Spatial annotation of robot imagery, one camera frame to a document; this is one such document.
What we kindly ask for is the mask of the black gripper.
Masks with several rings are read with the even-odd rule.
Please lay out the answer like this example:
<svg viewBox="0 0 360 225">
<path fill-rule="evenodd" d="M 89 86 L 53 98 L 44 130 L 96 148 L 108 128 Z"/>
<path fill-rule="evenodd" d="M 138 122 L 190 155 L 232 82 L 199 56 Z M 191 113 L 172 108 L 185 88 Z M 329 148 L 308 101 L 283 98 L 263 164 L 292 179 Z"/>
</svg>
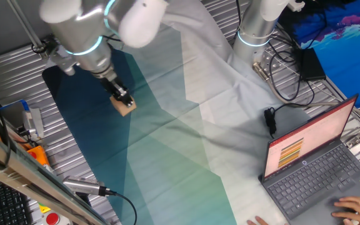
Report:
<svg viewBox="0 0 360 225">
<path fill-rule="evenodd" d="M 115 77 L 112 80 L 102 78 L 100 79 L 100 83 L 110 95 L 113 95 L 115 100 L 122 102 L 128 108 L 133 105 L 134 100 L 132 99 L 128 89 L 123 87 L 123 83 L 119 77 Z"/>
</svg>

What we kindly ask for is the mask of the person left hand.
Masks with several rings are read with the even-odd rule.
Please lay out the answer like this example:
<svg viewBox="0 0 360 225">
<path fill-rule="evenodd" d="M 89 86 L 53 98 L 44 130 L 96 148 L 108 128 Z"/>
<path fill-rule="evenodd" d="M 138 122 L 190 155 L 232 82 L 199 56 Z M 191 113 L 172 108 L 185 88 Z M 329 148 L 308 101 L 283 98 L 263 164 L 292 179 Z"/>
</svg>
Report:
<svg viewBox="0 0 360 225">
<path fill-rule="evenodd" d="M 255 216 L 254 220 L 247 220 L 247 225 L 269 225 L 265 220 L 259 216 Z"/>
</svg>

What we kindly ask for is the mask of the person right hand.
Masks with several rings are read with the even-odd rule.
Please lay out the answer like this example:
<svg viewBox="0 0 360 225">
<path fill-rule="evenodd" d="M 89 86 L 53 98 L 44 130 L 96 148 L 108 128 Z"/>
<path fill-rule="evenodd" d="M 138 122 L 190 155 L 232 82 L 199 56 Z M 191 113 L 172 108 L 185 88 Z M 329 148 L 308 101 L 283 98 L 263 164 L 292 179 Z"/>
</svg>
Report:
<svg viewBox="0 0 360 225">
<path fill-rule="evenodd" d="M 343 197 L 338 202 L 335 202 L 334 206 L 349 211 L 332 212 L 332 217 L 341 218 L 344 225 L 353 225 L 353 221 L 357 221 L 360 225 L 360 197 Z"/>
</svg>

